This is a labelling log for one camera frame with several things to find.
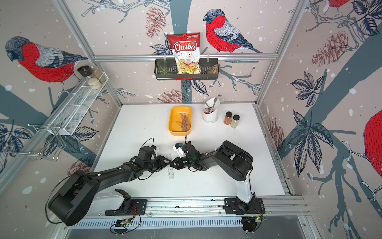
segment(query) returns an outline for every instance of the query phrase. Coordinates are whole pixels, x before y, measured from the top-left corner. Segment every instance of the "ruler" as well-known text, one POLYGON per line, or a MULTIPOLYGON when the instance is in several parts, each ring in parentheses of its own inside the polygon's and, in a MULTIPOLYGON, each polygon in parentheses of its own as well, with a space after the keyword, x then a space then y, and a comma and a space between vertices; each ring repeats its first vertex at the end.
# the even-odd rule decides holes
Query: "ruler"
MULTIPOLYGON (((170 153, 166 154, 166 158, 168 160, 172 161, 170 153)), ((174 169, 172 167, 170 167, 170 165, 169 165, 168 166, 168 179, 173 179, 173 178, 174 178, 174 169)))

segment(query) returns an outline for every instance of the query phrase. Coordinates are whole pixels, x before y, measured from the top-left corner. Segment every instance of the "spice jar lid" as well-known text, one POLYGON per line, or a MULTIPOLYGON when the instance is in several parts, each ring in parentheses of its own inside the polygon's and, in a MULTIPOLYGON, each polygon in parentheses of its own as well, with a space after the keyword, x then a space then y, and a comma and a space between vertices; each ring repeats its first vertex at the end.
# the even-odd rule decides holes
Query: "spice jar lid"
POLYGON ((90 76, 92 74, 92 69, 88 65, 84 65, 77 69, 77 71, 83 76, 90 76))

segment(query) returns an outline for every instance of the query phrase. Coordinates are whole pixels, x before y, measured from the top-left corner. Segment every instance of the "white cup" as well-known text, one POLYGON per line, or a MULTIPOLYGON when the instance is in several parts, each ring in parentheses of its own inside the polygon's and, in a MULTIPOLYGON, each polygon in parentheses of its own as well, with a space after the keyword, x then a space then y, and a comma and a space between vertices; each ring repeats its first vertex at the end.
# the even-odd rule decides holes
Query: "white cup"
MULTIPOLYGON (((215 100, 215 97, 212 98, 212 99, 209 99, 207 101, 207 104, 212 107, 213 104, 214 104, 214 100, 215 100)), ((206 122, 206 123, 214 123, 217 121, 217 112, 219 111, 219 105, 220 105, 220 100, 218 99, 215 103, 215 106, 214 108, 212 109, 212 113, 210 114, 206 114, 204 113, 204 108, 208 108, 208 106, 206 104, 203 104, 203 108, 202 108, 202 111, 203 111, 203 120, 206 122)))

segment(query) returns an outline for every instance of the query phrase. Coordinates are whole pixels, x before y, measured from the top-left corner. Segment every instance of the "chip bag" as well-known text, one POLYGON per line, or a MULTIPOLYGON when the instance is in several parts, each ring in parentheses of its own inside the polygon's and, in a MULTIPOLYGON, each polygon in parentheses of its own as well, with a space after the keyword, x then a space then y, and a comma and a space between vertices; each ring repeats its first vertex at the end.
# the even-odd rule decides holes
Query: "chip bag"
POLYGON ((167 35, 178 74, 200 74, 200 33, 167 35))

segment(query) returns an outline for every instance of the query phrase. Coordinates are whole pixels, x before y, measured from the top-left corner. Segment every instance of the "black metal basket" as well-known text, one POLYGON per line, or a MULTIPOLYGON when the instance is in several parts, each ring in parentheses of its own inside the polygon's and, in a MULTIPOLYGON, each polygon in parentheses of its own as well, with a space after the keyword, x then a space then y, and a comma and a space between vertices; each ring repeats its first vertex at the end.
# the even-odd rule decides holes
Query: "black metal basket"
POLYGON ((158 62, 163 63, 164 59, 155 59, 154 74, 157 80, 216 80, 219 76, 219 73, 204 73, 207 72, 208 68, 218 63, 218 58, 210 58, 209 62, 207 62, 207 58, 200 58, 199 66, 201 74, 177 74, 178 69, 175 59, 166 59, 169 74, 160 74, 157 67, 158 62))

